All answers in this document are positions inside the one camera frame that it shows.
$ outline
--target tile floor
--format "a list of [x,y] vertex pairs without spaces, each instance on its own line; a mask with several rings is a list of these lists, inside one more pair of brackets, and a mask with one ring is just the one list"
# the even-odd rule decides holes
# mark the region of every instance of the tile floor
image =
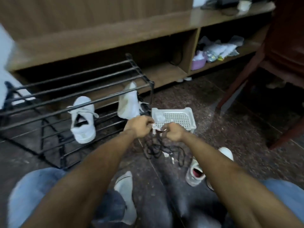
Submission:
[[[269,74],[258,70],[261,81],[250,95],[238,91],[221,111],[215,110],[224,91],[249,59],[250,56],[197,74],[190,82],[166,86],[155,93],[153,107],[191,107],[196,134],[215,148],[228,147],[235,161],[249,174],[258,179],[288,180],[304,188],[304,138],[295,138],[273,151],[266,146],[302,115],[302,89],[287,85],[268,90],[264,82]],[[30,129],[10,134],[22,134]],[[35,133],[17,139],[35,148]],[[135,143],[127,151],[111,183],[127,170],[133,173],[133,199],[138,212],[135,227],[189,227],[200,222],[220,227],[226,211],[215,193],[205,182],[194,188],[185,182],[191,161],[186,147],[183,167],[163,156],[147,160],[138,147]],[[7,199],[16,182],[26,173],[48,166],[7,142],[0,141],[0,150],[0,227],[5,227]]]

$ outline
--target chair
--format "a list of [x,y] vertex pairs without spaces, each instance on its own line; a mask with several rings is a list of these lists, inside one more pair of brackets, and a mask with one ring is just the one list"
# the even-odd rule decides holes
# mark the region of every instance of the chair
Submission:
[[[256,54],[230,85],[217,108],[249,79],[258,67],[304,88],[304,0],[277,0],[275,16]],[[304,117],[289,128],[269,149],[304,133]]]

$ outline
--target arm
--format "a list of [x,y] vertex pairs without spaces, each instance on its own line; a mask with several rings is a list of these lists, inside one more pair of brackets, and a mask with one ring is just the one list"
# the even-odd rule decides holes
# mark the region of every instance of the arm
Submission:
[[224,154],[176,123],[166,124],[163,137],[181,141],[195,156],[214,191],[240,227],[304,227],[263,184]]
[[88,227],[124,152],[135,138],[150,132],[153,122],[147,116],[129,120],[123,132],[63,177],[22,227]]

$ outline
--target hand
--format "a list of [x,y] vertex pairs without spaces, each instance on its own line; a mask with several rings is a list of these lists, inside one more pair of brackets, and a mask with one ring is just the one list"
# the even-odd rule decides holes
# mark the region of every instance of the hand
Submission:
[[153,118],[149,116],[137,116],[127,121],[124,131],[132,130],[135,138],[143,138],[151,131],[153,123]]
[[182,141],[184,134],[187,133],[187,130],[184,127],[175,122],[164,124],[161,129],[162,131],[166,130],[163,132],[162,138],[169,138],[171,141],[175,142]]

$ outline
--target white plastic basket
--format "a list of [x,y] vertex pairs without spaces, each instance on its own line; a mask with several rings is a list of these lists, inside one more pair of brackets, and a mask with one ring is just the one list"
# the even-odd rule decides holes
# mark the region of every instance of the white plastic basket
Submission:
[[[193,116],[192,109],[186,107],[185,109],[157,109],[152,108],[152,118],[155,120],[152,129],[155,134],[155,130],[160,130],[165,123],[175,122],[183,126],[186,130],[194,133],[196,124]],[[163,115],[165,118],[164,122],[158,122],[157,115]]]

